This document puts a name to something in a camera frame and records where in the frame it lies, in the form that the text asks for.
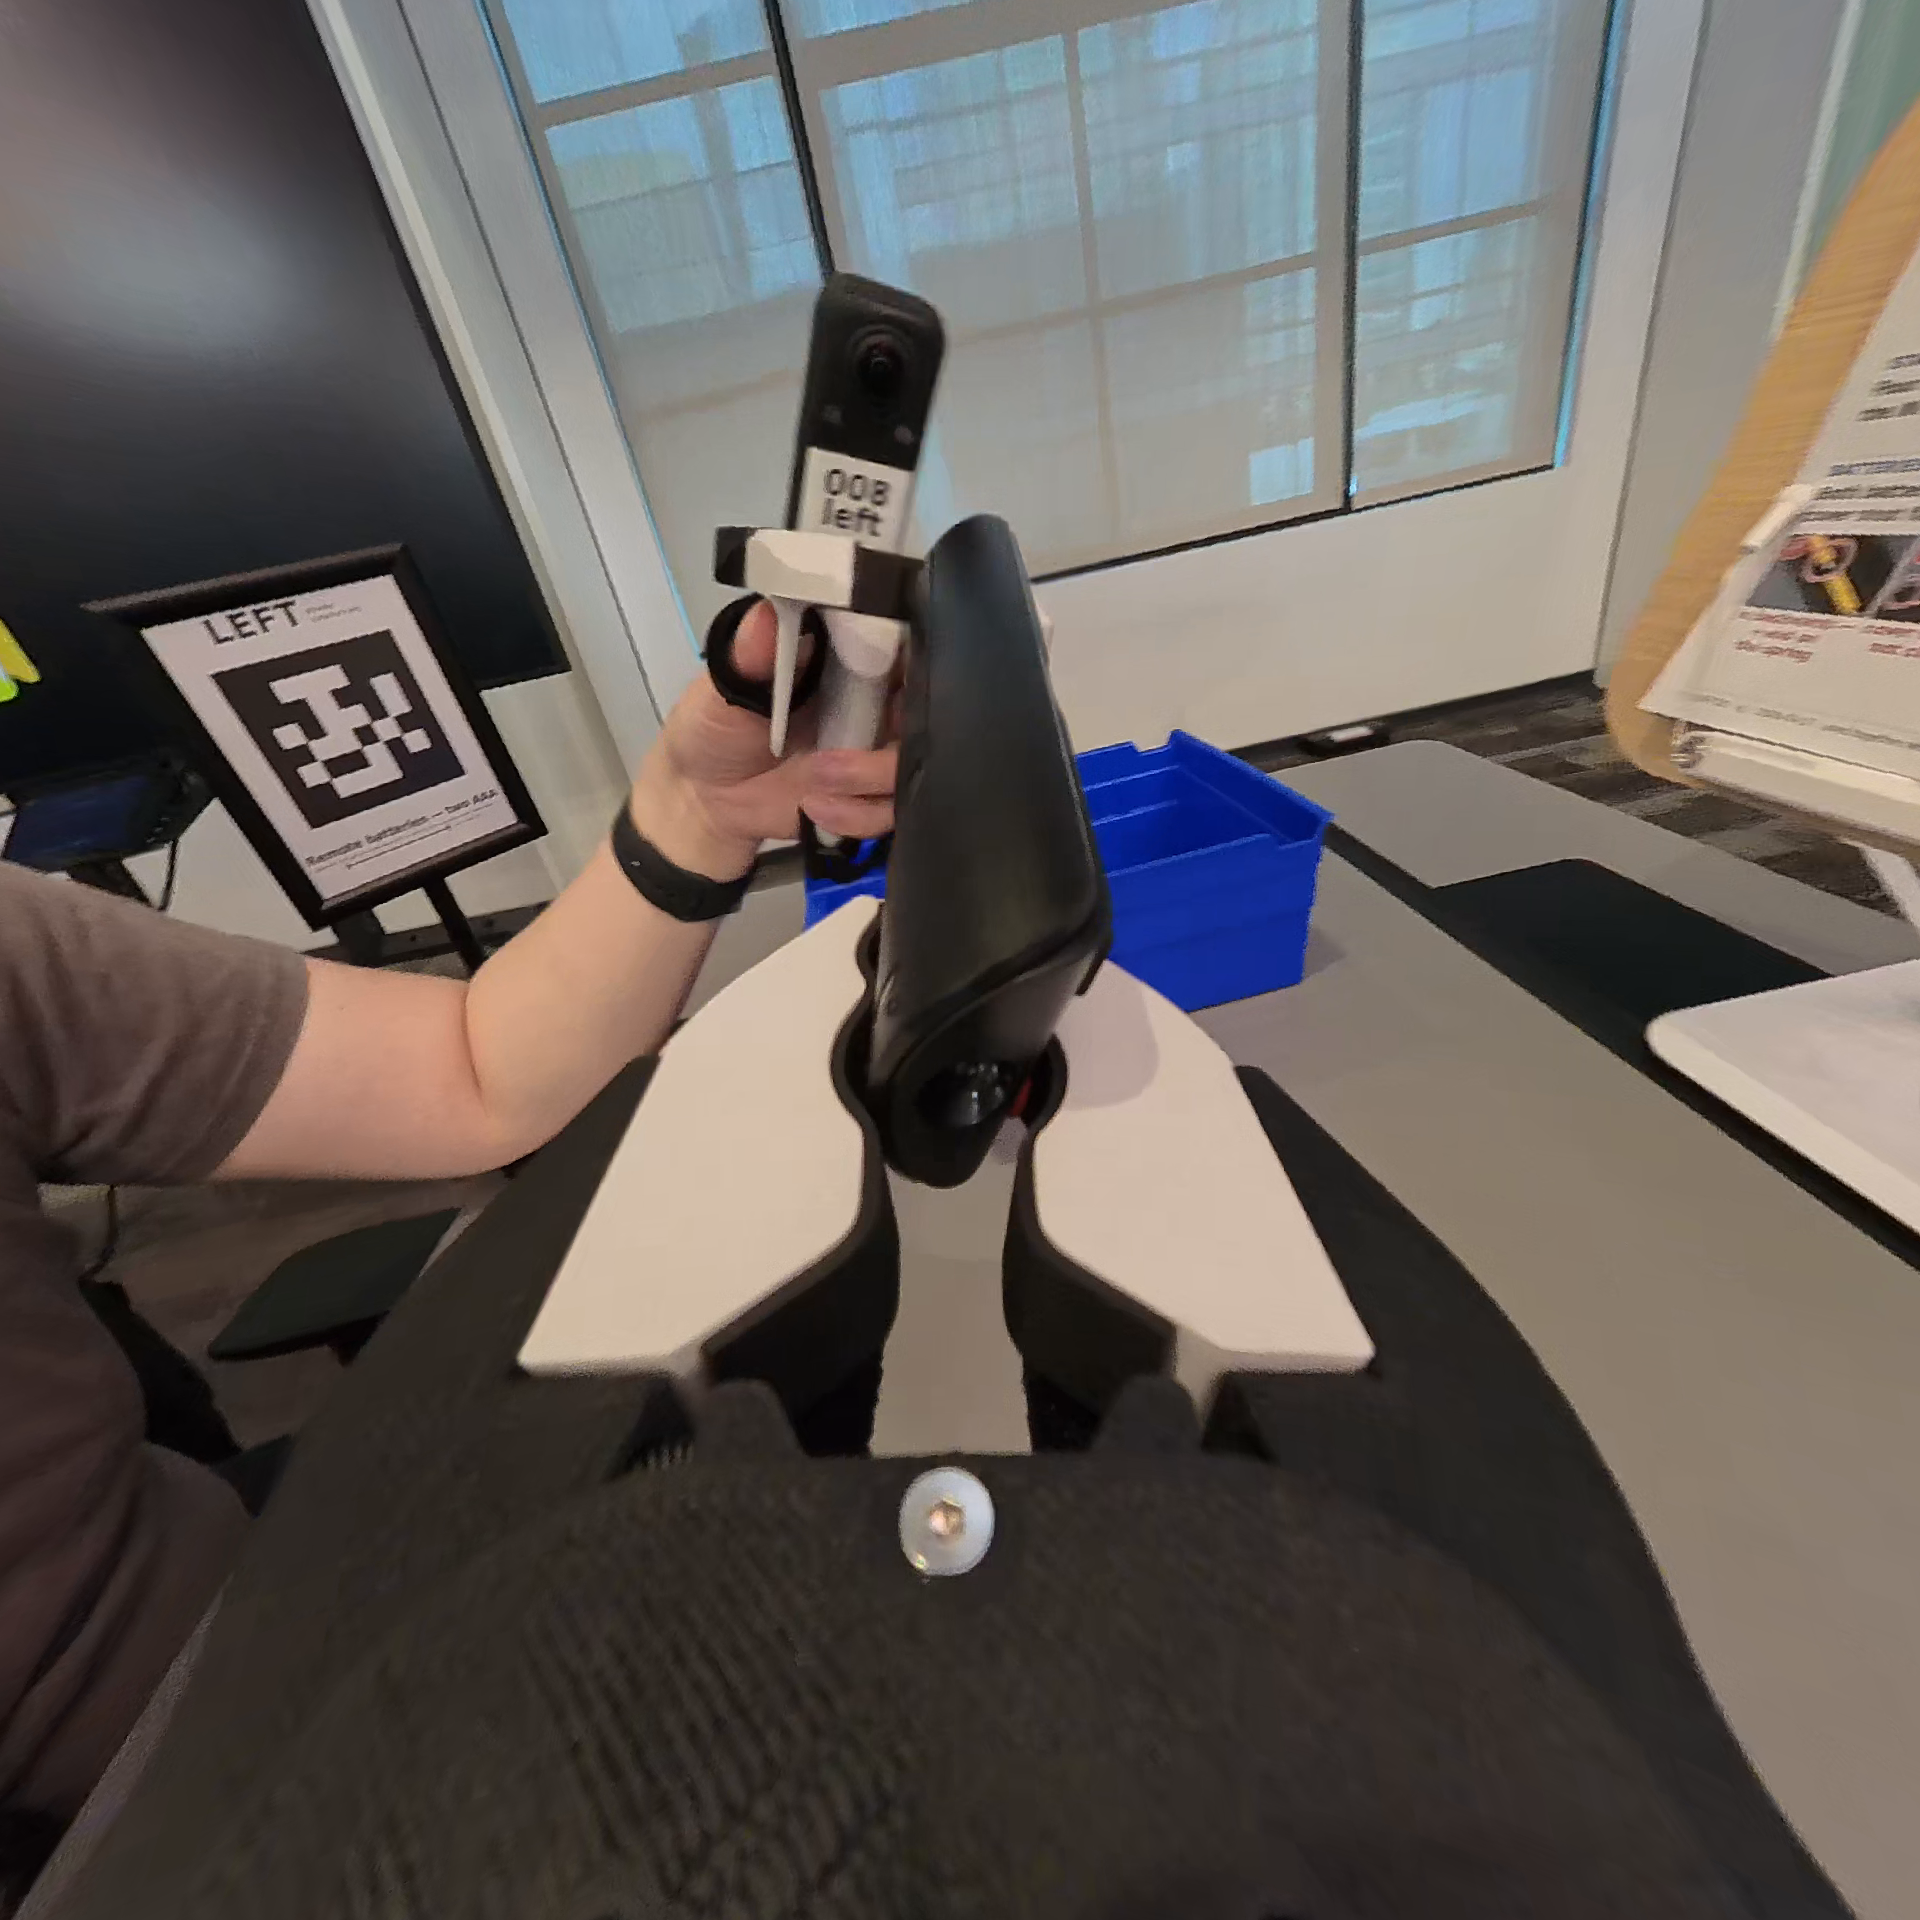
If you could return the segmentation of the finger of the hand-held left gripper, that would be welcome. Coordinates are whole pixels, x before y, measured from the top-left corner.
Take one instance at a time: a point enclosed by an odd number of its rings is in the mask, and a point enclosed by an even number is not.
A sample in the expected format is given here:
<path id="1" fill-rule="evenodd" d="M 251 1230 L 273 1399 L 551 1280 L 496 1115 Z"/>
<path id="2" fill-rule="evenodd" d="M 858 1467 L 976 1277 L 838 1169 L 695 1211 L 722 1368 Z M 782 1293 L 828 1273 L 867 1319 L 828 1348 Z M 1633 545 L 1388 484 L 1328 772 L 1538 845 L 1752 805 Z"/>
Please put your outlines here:
<path id="1" fill-rule="evenodd" d="M 720 526 L 714 533 L 714 579 L 759 599 L 908 620 L 922 560 L 846 535 Z"/>

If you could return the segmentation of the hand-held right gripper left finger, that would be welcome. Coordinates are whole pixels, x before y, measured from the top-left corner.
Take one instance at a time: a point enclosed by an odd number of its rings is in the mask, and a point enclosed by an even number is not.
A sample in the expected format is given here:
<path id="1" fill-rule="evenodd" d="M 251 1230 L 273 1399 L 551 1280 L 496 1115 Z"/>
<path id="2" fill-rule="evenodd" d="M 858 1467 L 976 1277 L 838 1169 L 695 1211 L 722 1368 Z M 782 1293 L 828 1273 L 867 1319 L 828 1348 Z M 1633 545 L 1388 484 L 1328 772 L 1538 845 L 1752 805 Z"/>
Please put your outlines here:
<path id="1" fill-rule="evenodd" d="M 849 1084 L 878 901 L 852 901 L 664 1044 L 536 1320 L 538 1379 L 762 1383 L 810 1415 L 880 1355 L 898 1236 Z"/>

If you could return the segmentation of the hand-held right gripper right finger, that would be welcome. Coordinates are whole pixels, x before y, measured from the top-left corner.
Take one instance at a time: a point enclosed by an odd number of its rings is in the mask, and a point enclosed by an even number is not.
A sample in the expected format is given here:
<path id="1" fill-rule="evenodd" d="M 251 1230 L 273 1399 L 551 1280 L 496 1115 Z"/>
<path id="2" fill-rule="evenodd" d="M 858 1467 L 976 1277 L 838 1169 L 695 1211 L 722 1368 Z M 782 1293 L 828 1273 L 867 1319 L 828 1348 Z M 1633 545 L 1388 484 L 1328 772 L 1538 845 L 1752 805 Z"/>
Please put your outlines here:
<path id="1" fill-rule="evenodd" d="M 1231 1056 L 1108 963 L 1046 1059 L 1007 1223 L 1026 1380 L 1112 1408 L 1162 1375 L 1358 1375 L 1376 1358 Z"/>

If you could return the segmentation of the black remote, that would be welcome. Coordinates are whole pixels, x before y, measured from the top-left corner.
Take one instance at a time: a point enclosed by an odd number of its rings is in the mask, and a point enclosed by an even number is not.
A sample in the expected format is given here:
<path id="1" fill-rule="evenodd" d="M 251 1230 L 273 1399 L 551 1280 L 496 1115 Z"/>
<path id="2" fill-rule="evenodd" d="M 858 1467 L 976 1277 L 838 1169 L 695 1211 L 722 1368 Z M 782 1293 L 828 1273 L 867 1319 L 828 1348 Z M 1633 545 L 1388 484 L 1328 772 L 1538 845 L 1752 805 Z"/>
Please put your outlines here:
<path id="1" fill-rule="evenodd" d="M 897 832 L 851 1085 L 887 1166 L 969 1181 L 1114 947 L 1114 897 L 1014 527 L 959 520 L 908 597 Z"/>

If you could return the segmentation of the person's left forearm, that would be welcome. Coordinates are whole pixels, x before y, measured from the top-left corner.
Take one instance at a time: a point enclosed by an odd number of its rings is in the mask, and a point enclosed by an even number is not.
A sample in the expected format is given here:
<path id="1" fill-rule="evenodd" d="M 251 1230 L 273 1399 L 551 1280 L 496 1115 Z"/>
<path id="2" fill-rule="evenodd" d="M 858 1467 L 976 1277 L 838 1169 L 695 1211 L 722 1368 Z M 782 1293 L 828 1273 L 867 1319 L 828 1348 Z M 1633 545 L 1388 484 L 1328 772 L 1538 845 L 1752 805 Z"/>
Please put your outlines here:
<path id="1" fill-rule="evenodd" d="M 714 933 L 604 851 L 471 979 L 308 963 L 296 1047 L 223 1174 L 440 1181 L 521 1161 L 656 1052 Z"/>

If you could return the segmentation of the person's left hand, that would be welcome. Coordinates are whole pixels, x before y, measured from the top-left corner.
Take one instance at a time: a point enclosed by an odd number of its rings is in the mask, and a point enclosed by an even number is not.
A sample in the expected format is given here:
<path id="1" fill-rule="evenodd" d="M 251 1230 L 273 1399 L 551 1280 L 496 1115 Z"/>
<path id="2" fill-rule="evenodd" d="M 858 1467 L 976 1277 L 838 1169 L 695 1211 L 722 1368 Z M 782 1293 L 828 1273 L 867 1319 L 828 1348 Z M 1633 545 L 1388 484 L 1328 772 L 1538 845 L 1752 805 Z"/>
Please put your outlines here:
<path id="1" fill-rule="evenodd" d="M 873 840 L 897 820 L 898 736 L 868 750 L 828 750 L 816 721 L 794 719 L 785 750 L 770 721 L 734 705 L 711 676 L 675 701 L 631 789 L 638 832 L 670 862 L 710 879 L 743 877 L 762 847 L 816 835 Z"/>

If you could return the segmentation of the black wristband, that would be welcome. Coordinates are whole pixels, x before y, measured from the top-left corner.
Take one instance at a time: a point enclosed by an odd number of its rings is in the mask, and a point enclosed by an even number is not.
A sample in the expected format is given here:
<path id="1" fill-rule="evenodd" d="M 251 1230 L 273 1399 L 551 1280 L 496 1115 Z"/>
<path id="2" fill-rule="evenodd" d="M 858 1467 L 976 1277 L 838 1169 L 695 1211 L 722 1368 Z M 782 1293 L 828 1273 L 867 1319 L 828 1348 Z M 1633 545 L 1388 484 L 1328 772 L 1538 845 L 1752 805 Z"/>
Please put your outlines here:
<path id="1" fill-rule="evenodd" d="M 628 799 L 616 812 L 609 851 L 636 896 L 683 926 L 711 926 L 734 916 L 759 867 L 753 855 L 743 873 L 724 879 L 682 867 L 638 827 Z"/>

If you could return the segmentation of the blue plastic bin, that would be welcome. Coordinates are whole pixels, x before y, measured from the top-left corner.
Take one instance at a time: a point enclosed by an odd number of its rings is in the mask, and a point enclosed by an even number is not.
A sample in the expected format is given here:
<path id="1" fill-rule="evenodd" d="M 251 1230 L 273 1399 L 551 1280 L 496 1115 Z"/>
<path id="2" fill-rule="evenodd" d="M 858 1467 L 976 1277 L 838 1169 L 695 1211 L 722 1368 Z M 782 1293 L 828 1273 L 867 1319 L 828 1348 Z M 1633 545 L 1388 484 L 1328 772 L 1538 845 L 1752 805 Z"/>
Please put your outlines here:
<path id="1" fill-rule="evenodd" d="M 1112 889 L 1105 963 L 1187 1013 L 1302 980 L 1321 807 L 1184 731 L 1074 761 Z M 878 911 L 887 857 L 855 879 L 808 875 L 804 929 L 855 905 Z"/>

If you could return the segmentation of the black mat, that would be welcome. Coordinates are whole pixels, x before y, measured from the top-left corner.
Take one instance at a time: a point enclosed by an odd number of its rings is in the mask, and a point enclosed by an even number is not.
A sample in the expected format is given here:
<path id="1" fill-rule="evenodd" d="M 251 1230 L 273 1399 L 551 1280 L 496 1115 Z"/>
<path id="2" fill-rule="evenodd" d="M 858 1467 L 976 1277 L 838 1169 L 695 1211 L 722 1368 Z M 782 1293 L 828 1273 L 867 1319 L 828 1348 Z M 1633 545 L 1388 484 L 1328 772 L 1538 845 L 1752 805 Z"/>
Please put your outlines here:
<path id="1" fill-rule="evenodd" d="M 1670 1068 L 1658 1017 L 1803 987 L 1824 974 L 1588 860 L 1554 860 L 1410 896 L 1430 924 L 1552 1007 L 1583 1036 L 1740 1142 L 1906 1265 L 1919 1236 L 1787 1142 Z"/>

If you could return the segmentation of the white tag sign board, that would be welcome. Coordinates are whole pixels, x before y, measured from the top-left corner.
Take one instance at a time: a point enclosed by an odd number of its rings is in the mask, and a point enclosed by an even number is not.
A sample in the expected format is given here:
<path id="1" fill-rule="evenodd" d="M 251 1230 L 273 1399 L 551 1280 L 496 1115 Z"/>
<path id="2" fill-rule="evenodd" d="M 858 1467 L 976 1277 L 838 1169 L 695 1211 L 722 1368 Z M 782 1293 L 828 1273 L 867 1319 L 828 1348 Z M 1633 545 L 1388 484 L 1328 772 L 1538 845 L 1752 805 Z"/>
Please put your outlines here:
<path id="1" fill-rule="evenodd" d="M 299 918 L 384 963 L 377 908 L 422 893 L 466 974 L 451 877 L 544 838 L 538 803 L 406 544 L 86 604 L 131 635 Z"/>

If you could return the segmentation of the person's torso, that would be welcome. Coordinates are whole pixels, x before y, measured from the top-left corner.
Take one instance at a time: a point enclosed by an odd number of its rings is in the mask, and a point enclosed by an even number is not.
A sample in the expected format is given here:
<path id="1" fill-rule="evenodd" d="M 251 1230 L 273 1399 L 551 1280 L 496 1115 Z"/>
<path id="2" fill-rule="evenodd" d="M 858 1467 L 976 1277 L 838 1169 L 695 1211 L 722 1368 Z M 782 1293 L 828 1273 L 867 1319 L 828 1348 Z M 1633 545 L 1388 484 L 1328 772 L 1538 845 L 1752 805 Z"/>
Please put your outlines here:
<path id="1" fill-rule="evenodd" d="M 209 1180 L 304 1013 L 296 951 L 6 864 L 6 1819 L 81 1811 L 250 1529 L 209 1384 L 41 1189 Z"/>

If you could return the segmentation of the white stand base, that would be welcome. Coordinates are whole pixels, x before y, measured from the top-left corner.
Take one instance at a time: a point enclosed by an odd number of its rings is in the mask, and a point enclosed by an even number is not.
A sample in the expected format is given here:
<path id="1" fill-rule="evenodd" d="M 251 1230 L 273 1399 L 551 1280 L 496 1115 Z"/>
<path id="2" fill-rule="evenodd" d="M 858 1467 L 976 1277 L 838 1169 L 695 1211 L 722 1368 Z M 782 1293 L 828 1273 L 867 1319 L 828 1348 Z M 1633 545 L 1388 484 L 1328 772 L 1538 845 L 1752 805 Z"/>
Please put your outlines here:
<path id="1" fill-rule="evenodd" d="M 1919 963 L 1655 1017 L 1650 1054 L 1919 1230 Z"/>

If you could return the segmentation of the instruction sheet on stand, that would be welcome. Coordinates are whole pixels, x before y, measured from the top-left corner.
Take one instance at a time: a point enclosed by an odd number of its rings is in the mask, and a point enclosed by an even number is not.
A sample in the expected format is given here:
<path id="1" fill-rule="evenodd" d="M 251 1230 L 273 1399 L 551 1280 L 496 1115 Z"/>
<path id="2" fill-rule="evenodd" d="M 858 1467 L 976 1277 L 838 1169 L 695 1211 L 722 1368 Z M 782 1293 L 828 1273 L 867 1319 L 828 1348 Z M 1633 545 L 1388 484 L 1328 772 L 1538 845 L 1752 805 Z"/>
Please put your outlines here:
<path id="1" fill-rule="evenodd" d="M 1905 840 L 1699 781 L 1674 766 L 1674 727 L 1647 712 L 1642 697 L 1712 600 L 1721 573 L 1737 557 L 1742 535 L 1794 480 L 1888 292 L 1913 256 L 1919 259 L 1919 110 L 1910 110 L 1888 135 L 1835 219 L 1746 400 L 1730 448 L 1627 635 L 1606 695 L 1614 742 L 1647 775 L 1772 809 L 1811 829 L 1905 862 L 1915 862 L 1919 855 L 1919 797 L 1915 840 Z"/>

